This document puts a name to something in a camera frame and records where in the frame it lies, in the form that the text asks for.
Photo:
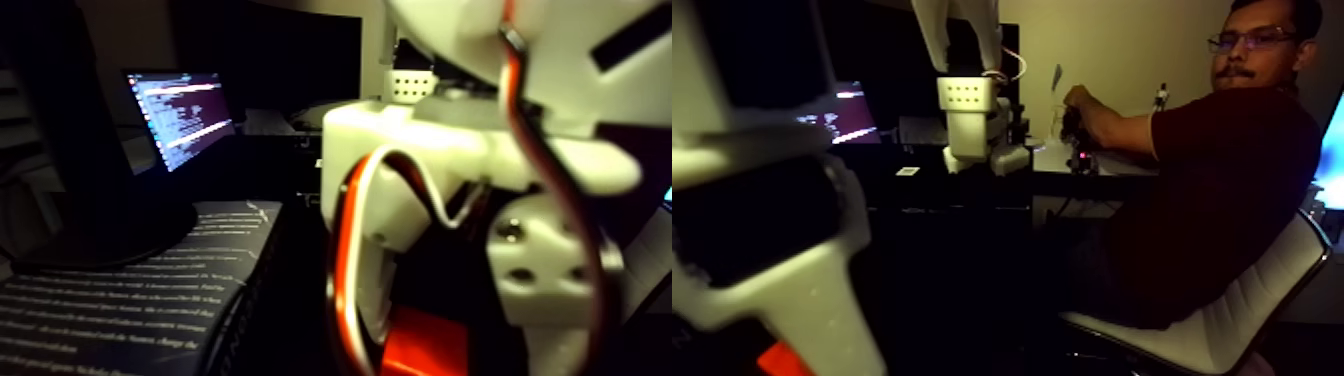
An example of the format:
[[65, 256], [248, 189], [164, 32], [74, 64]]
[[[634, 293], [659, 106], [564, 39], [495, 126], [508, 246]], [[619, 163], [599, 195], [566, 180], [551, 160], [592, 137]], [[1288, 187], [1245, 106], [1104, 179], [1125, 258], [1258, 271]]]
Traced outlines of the person's right hand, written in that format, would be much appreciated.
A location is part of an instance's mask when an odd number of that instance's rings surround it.
[[1083, 85], [1074, 85], [1064, 95], [1063, 105], [1067, 107], [1063, 129], [1068, 133], [1087, 130], [1106, 111], [1106, 107]]

